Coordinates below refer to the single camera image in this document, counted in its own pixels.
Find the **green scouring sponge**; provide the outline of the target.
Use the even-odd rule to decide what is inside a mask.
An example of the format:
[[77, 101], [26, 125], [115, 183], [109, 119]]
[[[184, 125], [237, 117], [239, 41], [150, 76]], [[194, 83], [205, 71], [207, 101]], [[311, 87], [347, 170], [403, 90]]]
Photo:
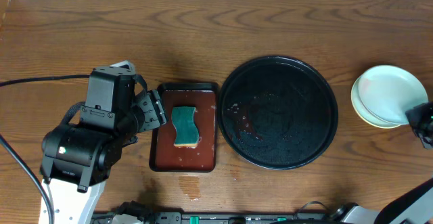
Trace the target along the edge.
[[176, 147], [195, 148], [199, 142], [199, 131], [194, 121], [196, 108], [191, 106], [174, 107], [171, 114], [172, 124], [176, 131]]

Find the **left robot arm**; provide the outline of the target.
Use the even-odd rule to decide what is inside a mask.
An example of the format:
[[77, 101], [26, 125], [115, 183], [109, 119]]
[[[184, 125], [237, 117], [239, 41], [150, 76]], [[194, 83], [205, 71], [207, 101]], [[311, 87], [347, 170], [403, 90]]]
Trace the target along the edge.
[[123, 148], [166, 122], [158, 92], [148, 90], [132, 63], [95, 68], [86, 100], [73, 105], [43, 140], [40, 172], [47, 199], [39, 222], [90, 223]]

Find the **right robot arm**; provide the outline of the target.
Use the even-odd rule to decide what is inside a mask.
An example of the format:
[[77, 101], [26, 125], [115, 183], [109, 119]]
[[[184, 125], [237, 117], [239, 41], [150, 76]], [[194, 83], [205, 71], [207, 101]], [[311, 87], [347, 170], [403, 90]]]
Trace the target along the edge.
[[[413, 133], [423, 147], [432, 149], [432, 103], [428, 102], [405, 112]], [[335, 221], [340, 223], [417, 224], [432, 218], [432, 180], [389, 203], [380, 212], [358, 205], [345, 206], [336, 212]]]

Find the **light blue plate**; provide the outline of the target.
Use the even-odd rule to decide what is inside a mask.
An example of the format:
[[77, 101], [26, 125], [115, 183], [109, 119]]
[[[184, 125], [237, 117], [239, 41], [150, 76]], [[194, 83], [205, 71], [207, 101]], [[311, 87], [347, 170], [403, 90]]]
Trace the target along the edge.
[[351, 103], [352, 106], [355, 110], [355, 112], [357, 113], [357, 115], [362, 115], [363, 117], [367, 118], [368, 120], [370, 120], [371, 122], [375, 121], [375, 122], [386, 122], [385, 120], [379, 119], [377, 117], [375, 117], [371, 112], [369, 112], [367, 110], [367, 108], [361, 103], [361, 99], [359, 97], [359, 92], [358, 92], [358, 85], [359, 85], [359, 79], [358, 78], [351, 89], [350, 92], [350, 99], [351, 99]]
[[386, 122], [407, 125], [409, 122], [405, 112], [429, 102], [421, 82], [397, 66], [374, 66], [359, 78], [361, 103], [375, 117]]

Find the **yellow plate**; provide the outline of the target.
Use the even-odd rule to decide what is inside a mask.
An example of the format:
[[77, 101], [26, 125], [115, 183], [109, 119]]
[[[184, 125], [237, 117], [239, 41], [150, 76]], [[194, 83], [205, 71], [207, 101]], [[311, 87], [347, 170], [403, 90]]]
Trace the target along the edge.
[[388, 123], [388, 122], [371, 122], [370, 120], [368, 120], [367, 118], [363, 117], [362, 115], [359, 114], [359, 118], [361, 120], [363, 120], [364, 122], [366, 122], [367, 124], [373, 126], [373, 127], [377, 127], [377, 128], [381, 128], [381, 129], [394, 129], [399, 127], [400, 125], [398, 124], [392, 124], [392, 123]]

